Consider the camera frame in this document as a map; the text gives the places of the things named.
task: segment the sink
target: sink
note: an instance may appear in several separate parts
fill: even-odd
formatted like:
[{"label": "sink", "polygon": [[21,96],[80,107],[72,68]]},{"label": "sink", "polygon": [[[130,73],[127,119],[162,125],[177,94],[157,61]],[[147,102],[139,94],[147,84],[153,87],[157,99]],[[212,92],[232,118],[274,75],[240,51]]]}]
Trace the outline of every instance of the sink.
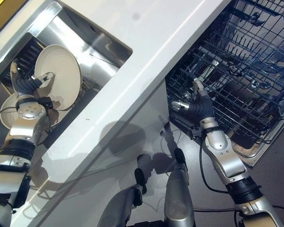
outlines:
[{"label": "sink", "polygon": [[0,51],[0,83],[13,91],[9,68],[19,59],[24,78],[34,75],[34,67],[43,48],[58,44],[76,58],[83,85],[71,111],[44,142],[48,148],[116,74],[132,50],[79,13],[57,1],[45,1]]}]

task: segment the black cable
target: black cable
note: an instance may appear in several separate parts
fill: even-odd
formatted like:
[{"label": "black cable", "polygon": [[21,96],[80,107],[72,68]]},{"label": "black cable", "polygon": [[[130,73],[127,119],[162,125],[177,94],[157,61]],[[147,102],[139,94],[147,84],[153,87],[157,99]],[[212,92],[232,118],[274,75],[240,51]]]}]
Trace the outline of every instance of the black cable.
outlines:
[{"label": "black cable", "polygon": [[233,212],[235,209],[224,209],[224,210],[194,210],[194,212],[203,212],[203,213],[222,213],[222,212]]},{"label": "black cable", "polygon": [[0,110],[0,113],[2,113],[2,112],[5,111],[5,110],[8,110],[8,109],[15,109],[15,107],[6,107],[6,108]]},{"label": "black cable", "polygon": [[280,209],[284,209],[284,207],[277,206],[277,205],[273,205],[273,207],[275,207],[275,208],[280,208]]},{"label": "black cable", "polygon": [[238,226],[238,223],[237,223],[237,211],[235,210],[235,212],[234,212],[234,214],[233,214],[233,220],[234,220],[234,222],[235,222],[235,226],[236,227],[239,227]]},{"label": "black cable", "polygon": [[213,192],[229,194],[227,191],[220,191],[220,190],[214,189],[214,188],[210,187],[210,186],[207,184],[207,182],[206,182],[206,180],[205,180],[204,171],[203,171],[203,164],[202,164],[202,143],[203,143],[203,142],[201,141],[201,143],[200,143],[200,151],[199,151],[199,161],[200,161],[201,175],[202,175],[202,179],[203,179],[204,184],[206,185],[206,187],[207,187],[209,190],[211,190],[211,191],[213,191]]}]

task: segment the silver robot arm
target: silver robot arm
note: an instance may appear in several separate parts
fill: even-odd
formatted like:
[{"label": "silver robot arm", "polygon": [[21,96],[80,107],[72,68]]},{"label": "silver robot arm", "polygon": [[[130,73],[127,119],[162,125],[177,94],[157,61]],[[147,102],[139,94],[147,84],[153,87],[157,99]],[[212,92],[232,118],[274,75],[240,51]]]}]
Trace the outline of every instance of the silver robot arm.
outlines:
[{"label": "silver robot arm", "polygon": [[48,122],[45,107],[32,95],[44,81],[23,80],[17,64],[10,68],[12,85],[17,93],[18,118],[0,148],[0,227],[9,227],[14,208],[21,207],[27,198],[31,177],[27,175],[41,131]]},{"label": "silver robot arm", "polygon": [[220,129],[214,118],[211,100],[197,78],[194,79],[194,89],[197,94],[196,103],[186,104],[179,101],[172,105],[180,114],[199,120],[206,135],[204,151],[211,158],[214,169],[232,197],[235,209],[243,216],[242,222],[246,227],[255,226],[257,222],[267,227],[283,227],[274,208],[233,151],[230,138]]}]

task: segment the wire rack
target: wire rack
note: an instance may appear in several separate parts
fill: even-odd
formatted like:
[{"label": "wire rack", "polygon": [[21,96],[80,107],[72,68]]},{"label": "wire rack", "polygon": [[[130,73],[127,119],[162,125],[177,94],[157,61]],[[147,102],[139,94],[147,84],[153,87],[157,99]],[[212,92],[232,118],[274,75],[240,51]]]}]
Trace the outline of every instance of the wire rack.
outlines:
[{"label": "wire rack", "polygon": [[233,141],[271,143],[284,124],[284,0],[232,1],[166,76],[169,104],[193,101],[193,77]]}]

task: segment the dishwasher rack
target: dishwasher rack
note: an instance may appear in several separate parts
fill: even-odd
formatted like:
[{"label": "dishwasher rack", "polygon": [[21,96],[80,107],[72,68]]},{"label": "dishwasher rack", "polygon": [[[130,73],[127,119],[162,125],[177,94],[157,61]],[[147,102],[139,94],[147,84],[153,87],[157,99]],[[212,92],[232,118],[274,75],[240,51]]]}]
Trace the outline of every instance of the dishwasher rack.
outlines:
[{"label": "dishwasher rack", "polygon": [[191,137],[170,103],[193,101],[193,77],[236,145],[271,144],[284,128],[284,0],[233,0],[166,76],[170,119]]}]

